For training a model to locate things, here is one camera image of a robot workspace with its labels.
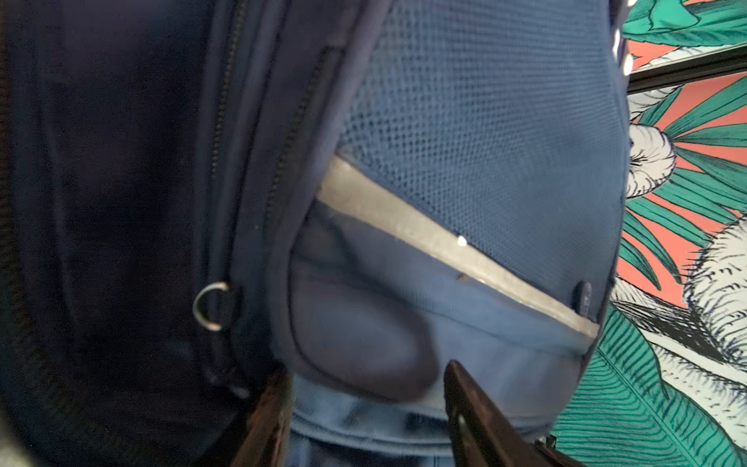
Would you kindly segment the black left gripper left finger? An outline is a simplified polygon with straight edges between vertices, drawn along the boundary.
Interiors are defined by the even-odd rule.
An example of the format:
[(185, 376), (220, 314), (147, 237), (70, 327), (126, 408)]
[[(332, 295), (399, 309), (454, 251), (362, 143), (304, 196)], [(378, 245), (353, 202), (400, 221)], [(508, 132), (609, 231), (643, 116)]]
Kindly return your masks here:
[(282, 467), (292, 422), (292, 376), (275, 373), (246, 424), (246, 437), (231, 467)]

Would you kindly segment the navy blue school backpack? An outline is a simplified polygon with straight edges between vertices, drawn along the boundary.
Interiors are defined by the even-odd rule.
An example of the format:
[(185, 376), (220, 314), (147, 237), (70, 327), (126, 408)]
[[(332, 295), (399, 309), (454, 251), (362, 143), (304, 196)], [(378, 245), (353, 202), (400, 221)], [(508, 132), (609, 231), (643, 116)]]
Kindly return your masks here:
[(629, 1), (5, 1), (1, 462), (454, 464), (455, 360), (527, 443), (598, 345)]

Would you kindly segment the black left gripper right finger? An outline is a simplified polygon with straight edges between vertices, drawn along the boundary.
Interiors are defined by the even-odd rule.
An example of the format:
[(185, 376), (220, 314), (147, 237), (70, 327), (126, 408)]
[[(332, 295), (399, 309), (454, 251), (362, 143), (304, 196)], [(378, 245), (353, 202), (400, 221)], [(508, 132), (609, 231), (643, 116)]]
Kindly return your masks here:
[(456, 466), (583, 466), (558, 451), (551, 441), (525, 442), (482, 387), (455, 360), (449, 361), (445, 368), (444, 394)]

